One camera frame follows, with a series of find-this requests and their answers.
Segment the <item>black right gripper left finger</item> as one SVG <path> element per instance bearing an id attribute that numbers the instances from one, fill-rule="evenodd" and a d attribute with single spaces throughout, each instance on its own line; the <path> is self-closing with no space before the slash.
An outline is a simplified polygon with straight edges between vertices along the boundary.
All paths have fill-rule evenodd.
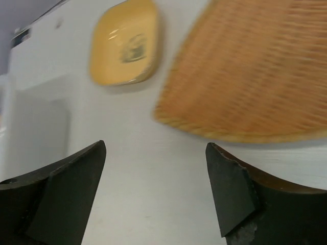
<path id="1" fill-rule="evenodd" d="M 81 244 L 106 159 L 105 142 L 1 182 L 1 244 Z"/>

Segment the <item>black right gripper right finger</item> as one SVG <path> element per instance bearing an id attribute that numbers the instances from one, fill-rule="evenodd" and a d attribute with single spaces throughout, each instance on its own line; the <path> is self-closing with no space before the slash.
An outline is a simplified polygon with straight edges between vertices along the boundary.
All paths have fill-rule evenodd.
<path id="1" fill-rule="evenodd" d="M 228 244 L 326 244 L 326 191 L 260 170 L 214 143 L 205 150 Z"/>

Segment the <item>woven bamboo triangular tray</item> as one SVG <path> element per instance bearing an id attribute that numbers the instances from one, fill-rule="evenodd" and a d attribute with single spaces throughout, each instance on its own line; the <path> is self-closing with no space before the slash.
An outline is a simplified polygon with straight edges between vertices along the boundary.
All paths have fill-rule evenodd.
<path id="1" fill-rule="evenodd" d="M 210 1 L 154 117 L 228 142 L 326 137 L 326 1 Z"/>

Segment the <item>yellow square panda dish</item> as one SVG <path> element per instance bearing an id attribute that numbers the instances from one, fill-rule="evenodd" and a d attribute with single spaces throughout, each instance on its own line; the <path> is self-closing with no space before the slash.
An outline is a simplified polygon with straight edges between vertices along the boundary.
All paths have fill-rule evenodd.
<path id="1" fill-rule="evenodd" d="M 98 20 L 89 56 L 90 78 L 99 85 L 150 78 L 162 51 L 161 19 L 155 1 L 124 1 Z"/>

